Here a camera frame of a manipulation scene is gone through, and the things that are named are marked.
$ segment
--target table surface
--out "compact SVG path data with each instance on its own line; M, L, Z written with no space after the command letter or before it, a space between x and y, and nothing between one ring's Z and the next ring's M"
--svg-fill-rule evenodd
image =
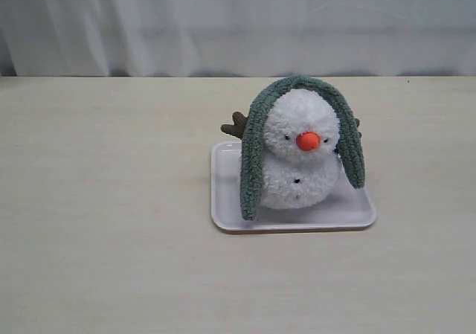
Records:
M210 150L272 79L0 78L0 331L474 333L476 78L325 80L377 223L240 236Z

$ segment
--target white curtain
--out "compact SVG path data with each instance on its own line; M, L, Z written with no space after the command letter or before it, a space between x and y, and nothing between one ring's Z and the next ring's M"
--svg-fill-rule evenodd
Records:
M476 75L476 0L0 0L0 23L18 75Z

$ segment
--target orange nose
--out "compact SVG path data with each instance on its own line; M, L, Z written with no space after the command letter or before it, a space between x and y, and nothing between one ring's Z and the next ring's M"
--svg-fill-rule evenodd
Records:
M304 151L315 150L319 147L319 135L314 132L305 132L296 138L296 144Z

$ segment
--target plastic tray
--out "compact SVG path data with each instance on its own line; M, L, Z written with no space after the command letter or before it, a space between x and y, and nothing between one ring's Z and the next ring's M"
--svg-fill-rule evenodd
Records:
M222 142L211 153L211 217L227 233L351 231L371 226L377 218L367 189L354 189L342 171L334 191L310 208L276 211L260 208L247 221L239 209L241 142Z

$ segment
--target stuffed toy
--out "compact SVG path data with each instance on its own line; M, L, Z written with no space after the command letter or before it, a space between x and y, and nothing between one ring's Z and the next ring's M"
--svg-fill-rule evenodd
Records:
M329 83L296 75L278 80L233 113L224 133L242 141L239 199L243 219L257 209L305 208L322 202L344 172L354 188L365 181L359 121Z

